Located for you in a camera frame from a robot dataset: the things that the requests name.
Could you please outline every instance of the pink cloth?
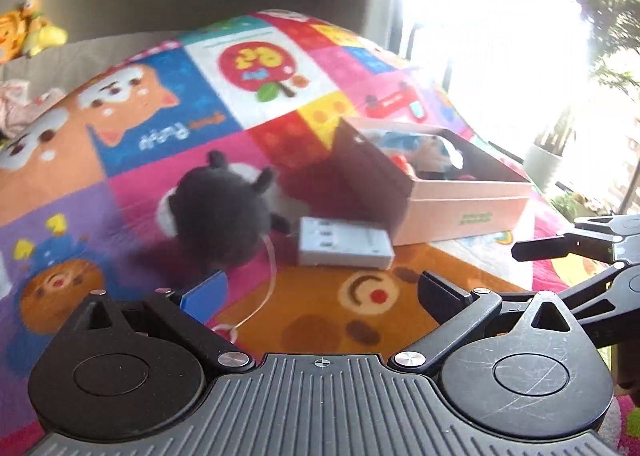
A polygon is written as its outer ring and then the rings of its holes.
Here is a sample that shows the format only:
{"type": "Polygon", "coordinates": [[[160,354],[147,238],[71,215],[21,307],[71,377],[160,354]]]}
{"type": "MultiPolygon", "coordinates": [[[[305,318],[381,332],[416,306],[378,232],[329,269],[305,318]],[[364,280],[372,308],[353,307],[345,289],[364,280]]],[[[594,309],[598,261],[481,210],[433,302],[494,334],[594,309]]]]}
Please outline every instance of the pink cloth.
{"type": "Polygon", "coordinates": [[[15,138],[42,113],[60,102],[63,90],[52,88],[30,101],[29,81],[9,80],[0,83],[0,131],[8,138],[15,138]]]}

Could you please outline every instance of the yellow heart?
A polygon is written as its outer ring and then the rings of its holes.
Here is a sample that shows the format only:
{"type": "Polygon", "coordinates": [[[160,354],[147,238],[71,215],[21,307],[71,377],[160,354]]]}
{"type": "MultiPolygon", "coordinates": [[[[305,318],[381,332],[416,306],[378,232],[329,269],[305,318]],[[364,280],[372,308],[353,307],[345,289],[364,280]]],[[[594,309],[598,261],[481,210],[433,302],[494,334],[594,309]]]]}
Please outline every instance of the yellow heart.
{"type": "Polygon", "coordinates": [[[33,248],[33,243],[29,240],[18,240],[18,242],[15,243],[14,259],[16,261],[27,259],[33,252],[33,248]]]}
{"type": "Polygon", "coordinates": [[[56,214],[50,217],[45,224],[54,236],[61,236],[66,232],[66,218],[64,214],[56,214]]]}

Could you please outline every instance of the black gripper pad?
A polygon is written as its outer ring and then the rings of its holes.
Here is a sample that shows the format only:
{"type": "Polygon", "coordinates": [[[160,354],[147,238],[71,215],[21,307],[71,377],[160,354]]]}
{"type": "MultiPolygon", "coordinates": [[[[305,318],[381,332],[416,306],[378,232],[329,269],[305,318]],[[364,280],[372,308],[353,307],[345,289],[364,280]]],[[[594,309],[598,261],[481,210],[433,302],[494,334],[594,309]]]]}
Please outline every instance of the black gripper pad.
{"type": "Polygon", "coordinates": [[[193,414],[145,439],[101,444],[49,434],[34,456],[563,455],[613,452],[593,433],[518,442],[483,432],[442,403],[433,382],[375,355],[267,355],[221,376],[193,414]]]}

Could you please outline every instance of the white plant pot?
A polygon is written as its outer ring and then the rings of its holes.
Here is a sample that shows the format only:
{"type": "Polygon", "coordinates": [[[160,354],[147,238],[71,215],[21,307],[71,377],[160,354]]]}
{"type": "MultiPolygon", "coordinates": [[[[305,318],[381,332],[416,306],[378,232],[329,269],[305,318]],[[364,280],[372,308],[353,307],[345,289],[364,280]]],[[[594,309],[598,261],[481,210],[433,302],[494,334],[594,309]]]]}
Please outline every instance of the white plant pot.
{"type": "Polygon", "coordinates": [[[562,162],[562,156],[551,154],[536,144],[531,144],[524,155],[522,166],[533,183],[544,192],[550,184],[556,182],[560,162],[562,162]]]}

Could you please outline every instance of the yellow toy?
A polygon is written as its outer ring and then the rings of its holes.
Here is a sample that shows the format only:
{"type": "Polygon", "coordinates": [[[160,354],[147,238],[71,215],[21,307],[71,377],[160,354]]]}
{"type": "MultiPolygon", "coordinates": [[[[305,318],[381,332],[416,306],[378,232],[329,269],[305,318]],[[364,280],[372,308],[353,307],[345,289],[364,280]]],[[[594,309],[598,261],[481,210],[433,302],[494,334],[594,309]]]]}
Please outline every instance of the yellow toy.
{"type": "Polygon", "coordinates": [[[25,35],[26,23],[20,12],[13,10],[0,16],[0,64],[20,55],[25,35]]]}
{"type": "Polygon", "coordinates": [[[42,0],[26,0],[20,13],[29,21],[27,37],[22,43],[22,53],[28,57],[40,53],[45,48],[62,46],[67,40],[65,30],[54,26],[42,12],[42,0]]]}

